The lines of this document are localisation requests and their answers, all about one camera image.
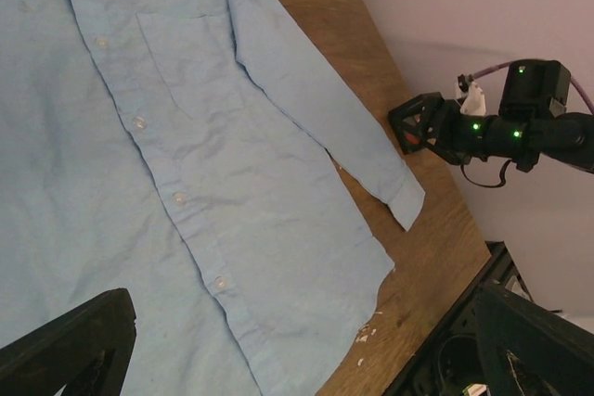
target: light blue shirt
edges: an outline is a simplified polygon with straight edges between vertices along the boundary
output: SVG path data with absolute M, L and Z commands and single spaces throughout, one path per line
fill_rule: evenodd
M 278 0 L 0 0 L 0 346 L 127 287 L 124 394 L 313 394 L 394 267 L 329 154 L 413 224 Z

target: wooden surface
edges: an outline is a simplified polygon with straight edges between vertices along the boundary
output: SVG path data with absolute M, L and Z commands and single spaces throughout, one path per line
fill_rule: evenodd
M 410 99 L 361 0 L 280 0 L 392 138 L 387 113 Z M 378 312 L 320 395 L 379 395 L 488 258 L 483 238 L 447 167 L 423 151 L 405 157 L 427 192 L 410 232 L 345 171 L 343 181 L 375 237 L 396 262 Z

